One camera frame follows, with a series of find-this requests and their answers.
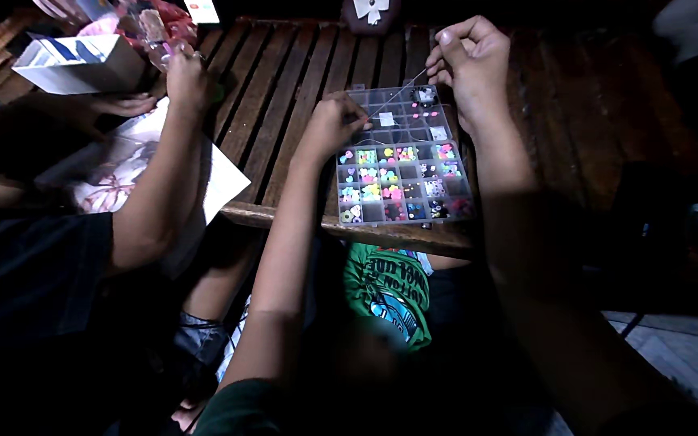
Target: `cardboard box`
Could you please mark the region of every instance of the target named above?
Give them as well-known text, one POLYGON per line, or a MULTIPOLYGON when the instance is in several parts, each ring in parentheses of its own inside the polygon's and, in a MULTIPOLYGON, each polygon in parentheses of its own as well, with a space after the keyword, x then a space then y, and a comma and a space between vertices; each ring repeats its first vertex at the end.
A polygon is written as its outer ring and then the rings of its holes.
POLYGON ((120 35, 75 36, 53 41, 60 46, 51 40, 32 41, 13 65, 16 73, 44 92, 129 92, 139 84, 144 60, 120 35), (80 45, 84 50, 78 54, 80 45))

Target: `wooden table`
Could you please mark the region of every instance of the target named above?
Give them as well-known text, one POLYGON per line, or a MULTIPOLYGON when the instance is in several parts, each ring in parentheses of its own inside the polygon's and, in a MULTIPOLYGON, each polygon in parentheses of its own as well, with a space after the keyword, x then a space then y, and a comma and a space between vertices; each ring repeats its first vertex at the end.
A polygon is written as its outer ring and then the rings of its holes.
MULTIPOLYGON (((12 38, 30 20, 18 17, 0 25, 0 56, 8 55, 2 52, 5 37, 12 38)), ((223 213, 238 223, 270 226, 290 158, 315 104, 353 84, 400 86, 422 70, 433 31, 408 25, 385 38, 356 37, 336 23, 241 18, 228 31, 204 35, 199 50, 227 89, 207 133, 252 182, 223 213)), ((538 179, 548 188, 589 213, 603 213, 611 206, 627 161, 654 161, 687 174, 698 171, 693 136, 637 36, 505 31, 513 40, 511 112, 538 179)), ((416 84, 425 82, 420 77, 416 84)), ((0 72, 2 102, 33 88, 8 68, 0 72)), ((164 78, 155 80, 152 93, 165 94, 164 78)), ((475 177, 470 167, 468 173, 475 177)), ((322 222, 329 233, 432 254, 471 256, 469 234, 479 227, 475 222, 435 224, 431 230, 415 225, 341 226, 334 180, 326 186, 322 222)))

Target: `bead organizer box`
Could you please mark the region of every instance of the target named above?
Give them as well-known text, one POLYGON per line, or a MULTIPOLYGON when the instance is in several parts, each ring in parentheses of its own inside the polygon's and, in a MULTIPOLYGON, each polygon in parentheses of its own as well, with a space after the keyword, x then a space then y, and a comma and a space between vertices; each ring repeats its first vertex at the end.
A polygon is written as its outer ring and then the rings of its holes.
POLYGON ((474 216, 465 168, 434 86, 348 94, 371 114, 373 128, 354 134, 336 155, 342 225, 443 223, 474 216))

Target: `tile floor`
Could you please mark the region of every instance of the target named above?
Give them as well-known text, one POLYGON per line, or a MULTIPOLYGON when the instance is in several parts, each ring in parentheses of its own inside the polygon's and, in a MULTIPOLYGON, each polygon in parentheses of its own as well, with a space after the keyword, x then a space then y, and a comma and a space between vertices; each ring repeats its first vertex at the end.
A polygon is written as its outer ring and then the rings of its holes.
MULTIPOLYGON (((621 332, 634 313, 604 312, 621 332)), ((627 337, 629 344, 658 371, 675 379, 698 402, 698 319, 648 315, 627 337)), ((570 436, 572 432, 557 413, 547 436, 570 436)))

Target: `green t-shirt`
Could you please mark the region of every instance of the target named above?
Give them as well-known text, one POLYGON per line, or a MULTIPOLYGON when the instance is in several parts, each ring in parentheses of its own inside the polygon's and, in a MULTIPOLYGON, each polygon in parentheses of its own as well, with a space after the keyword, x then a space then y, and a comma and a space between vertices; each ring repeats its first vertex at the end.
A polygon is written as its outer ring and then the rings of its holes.
POLYGON ((358 317, 392 322, 410 351, 430 343, 424 320, 430 289, 416 253, 353 243, 344 268, 344 288, 349 307, 358 317))

